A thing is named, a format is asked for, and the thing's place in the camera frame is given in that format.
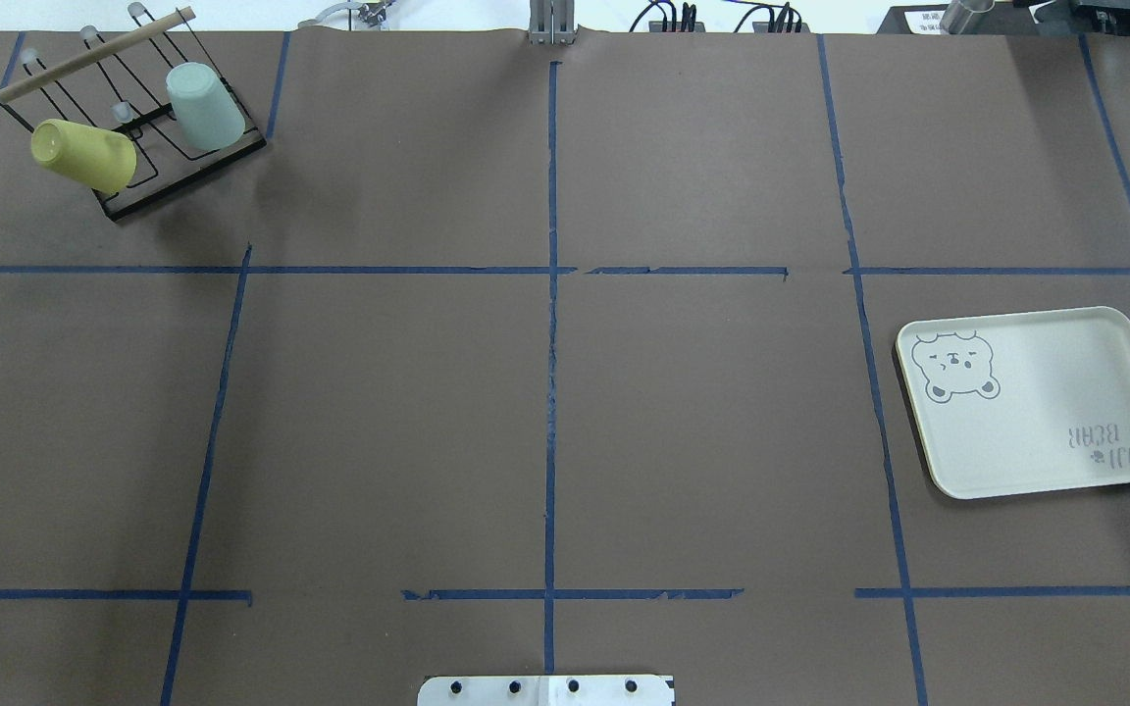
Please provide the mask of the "light green plastic cup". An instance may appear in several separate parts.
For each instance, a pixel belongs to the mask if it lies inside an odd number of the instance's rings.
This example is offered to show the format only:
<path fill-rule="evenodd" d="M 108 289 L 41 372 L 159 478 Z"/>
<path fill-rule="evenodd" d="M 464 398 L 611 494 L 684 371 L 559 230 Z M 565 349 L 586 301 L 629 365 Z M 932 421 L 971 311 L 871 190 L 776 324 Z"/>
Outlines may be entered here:
<path fill-rule="evenodd" d="M 224 149 L 245 132 L 245 117 L 215 68 L 197 62 L 175 66 L 166 76 L 166 90 L 184 138 L 194 149 Z"/>

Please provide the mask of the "cream bear serving tray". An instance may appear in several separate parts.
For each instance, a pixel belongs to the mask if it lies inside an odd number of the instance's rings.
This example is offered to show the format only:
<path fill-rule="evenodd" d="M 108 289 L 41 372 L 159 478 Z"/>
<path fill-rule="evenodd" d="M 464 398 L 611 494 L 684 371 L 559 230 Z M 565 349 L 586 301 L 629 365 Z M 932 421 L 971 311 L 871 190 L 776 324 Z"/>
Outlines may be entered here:
<path fill-rule="evenodd" d="M 1130 319 L 925 319 L 896 338 L 930 479 L 976 500 L 1130 483 Z"/>

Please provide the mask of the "yellow plastic cup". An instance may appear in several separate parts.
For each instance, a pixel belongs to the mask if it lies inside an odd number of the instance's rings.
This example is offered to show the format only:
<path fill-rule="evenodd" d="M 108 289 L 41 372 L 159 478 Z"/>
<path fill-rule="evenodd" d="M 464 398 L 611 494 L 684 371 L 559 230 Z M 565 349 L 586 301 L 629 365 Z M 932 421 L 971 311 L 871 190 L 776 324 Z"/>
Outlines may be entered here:
<path fill-rule="evenodd" d="M 127 188 L 138 165 L 137 148 L 127 136 L 55 117 L 35 127 L 28 151 L 41 169 L 75 180 L 104 195 L 114 195 Z"/>

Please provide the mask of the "steel metal cup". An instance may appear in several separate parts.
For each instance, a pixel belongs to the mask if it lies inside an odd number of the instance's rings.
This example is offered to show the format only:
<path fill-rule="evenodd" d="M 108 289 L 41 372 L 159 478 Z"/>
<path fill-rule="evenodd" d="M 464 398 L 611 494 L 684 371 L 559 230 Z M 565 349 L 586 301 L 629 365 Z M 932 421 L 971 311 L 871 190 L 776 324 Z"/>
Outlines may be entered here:
<path fill-rule="evenodd" d="M 976 34 L 988 14 L 996 9 L 993 0 L 953 0 L 939 20 L 939 30 L 946 35 Z"/>

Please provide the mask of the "aluminium frame post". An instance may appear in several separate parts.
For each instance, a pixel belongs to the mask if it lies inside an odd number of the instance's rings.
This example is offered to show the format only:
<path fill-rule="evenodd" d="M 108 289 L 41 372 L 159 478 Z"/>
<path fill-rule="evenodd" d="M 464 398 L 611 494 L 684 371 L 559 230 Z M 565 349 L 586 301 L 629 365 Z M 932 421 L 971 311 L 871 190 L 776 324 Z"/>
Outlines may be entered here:
<path fill-rule="evenodd" d="M 574 0 L 531 0 L 528 37 L 531 45 L 571 45 L 577 40 Z"/>

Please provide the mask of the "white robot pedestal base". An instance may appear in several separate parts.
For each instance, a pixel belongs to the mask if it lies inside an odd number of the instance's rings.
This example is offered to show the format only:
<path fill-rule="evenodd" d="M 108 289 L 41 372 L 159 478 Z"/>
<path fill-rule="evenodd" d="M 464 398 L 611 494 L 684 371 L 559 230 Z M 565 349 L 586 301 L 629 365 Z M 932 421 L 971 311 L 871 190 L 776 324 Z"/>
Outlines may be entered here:
<path fill-rule="evenodd" d="M 438 676 L 417 705 L 676 705 L 671 676 Z"/>

